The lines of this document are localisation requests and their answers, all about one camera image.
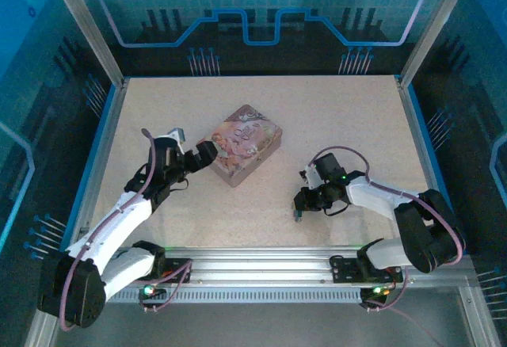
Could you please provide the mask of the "pink illustrated tin box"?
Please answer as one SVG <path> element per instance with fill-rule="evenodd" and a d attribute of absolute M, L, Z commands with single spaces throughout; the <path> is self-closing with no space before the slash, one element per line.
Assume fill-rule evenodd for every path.
<path fill-rule="evenodd" d="M 282 135 L 278 125 L 251 105 L 243 105 L 203 140 L 217 150 L 211 169 L 234 188 L 280 147 Z"/>

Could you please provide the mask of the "base board with LED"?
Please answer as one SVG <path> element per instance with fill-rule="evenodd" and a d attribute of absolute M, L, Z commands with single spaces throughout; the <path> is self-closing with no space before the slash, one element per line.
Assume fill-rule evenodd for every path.
<path fill-rule="evenodd" d="M 392 288 L 390 286 L 375 286 L 360 290 L 360 305 L 363 308 L 383 307 L 387 304 L 387 297 Z"/>
<path fill-rule="evenodd" d="M 139 301 L 141 303 L 155 303 L 156 301 L 163 301 L 166 298 L 167 291 L 154 284 L 145 285 L 139 290 Z"/>

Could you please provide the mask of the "aluminium frame post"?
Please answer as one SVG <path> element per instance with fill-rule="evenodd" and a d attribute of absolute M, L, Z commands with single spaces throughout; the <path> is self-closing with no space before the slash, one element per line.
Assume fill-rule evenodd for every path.
<path fill-rule="evenodd" d="M 84 0 L 63 0 L 111 83 L 122 87 L 124 76 Z"/>
<path fill-rule="evenodd" d="M 458 1 L 440 0 L 436 6 L 424 32 L 403 67 L 398 84 L 400 89 L 407 89 L 413 81 Z"/>

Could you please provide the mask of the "wide aluminium base rail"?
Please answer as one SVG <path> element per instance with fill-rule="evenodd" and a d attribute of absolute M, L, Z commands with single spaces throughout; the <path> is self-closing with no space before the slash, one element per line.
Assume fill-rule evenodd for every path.
<path fill-rule="evenodd" d="M 359 247 L 173 248 L 170 258 L 193 260 L 190 284 L 216 287 L 316 287 L 333 285 L 329 259 L 356 256 Z M 432 273 L 407 267 L 409 288 L 477 287 L 472 260 L 442 265 Z"/>

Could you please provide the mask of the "aluminium frame bar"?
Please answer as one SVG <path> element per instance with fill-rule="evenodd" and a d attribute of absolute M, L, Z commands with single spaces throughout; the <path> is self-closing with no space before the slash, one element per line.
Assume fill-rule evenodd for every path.
<path fill-rule="evenodd" d="M 36 311 L 24 347 L 51 347 L 57 326 L 58 319 L 55 316 Z"/>
<path fill-rule="evenodd" d="M 475 347 L 502 347 L 482 289 L 466 279 L 459 287 L 465 318 Z"/>

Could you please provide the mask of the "aluminium table side rail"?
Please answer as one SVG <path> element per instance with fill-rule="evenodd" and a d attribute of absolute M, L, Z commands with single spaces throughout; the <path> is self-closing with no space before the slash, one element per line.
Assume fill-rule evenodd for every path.
<path fill-rule="evenodd" d="M 65 250 L 78 236 L 82 235 L 82 229 L 86 233 L 92 222 L 112 141 L 127 93 L 128 82 L 129 79 L 126 78 L 119 86 L 113 86 L 107 96 L 71 213 L 67 220 L 63 240 L 60 244 L 61 250 Z"/>
<path fill-rule="evenodd" d="M 431 143 L 429 131 L 414 88 L 411 84 L 407 87 L 402 86 L 402 77 L 400 75 L 395 75 L 395 81 L 398 87 L 399 96 L 402 100 L 402 105 L 410 131 L 414 139 L 417 155 L 425 176 L 425 181 L 428 184 L 428 187 L 431 189 L 437 189 L 444 197 L 444 200 L 450 209 L 453 209 L 452 202 L 448 195 L 448 190 L 446 184 L 444 183 L 444 178 L 436 158 L 436 152 Z"/>

